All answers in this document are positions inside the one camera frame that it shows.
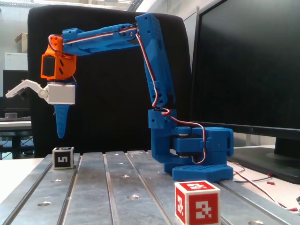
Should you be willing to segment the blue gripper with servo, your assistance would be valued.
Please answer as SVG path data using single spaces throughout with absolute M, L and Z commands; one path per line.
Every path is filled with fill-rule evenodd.
M 77 85 L 75 81 L 69 81 L 69 80 L 51 80 L 47 82 L 47 84 L 51 84 L 51 83 L 62 84 L 62 85 Z M 69 109 L 69 105 L 54 104 L 57 135 L 59 138 L 63 138 L 65 135 L 68 109 Z

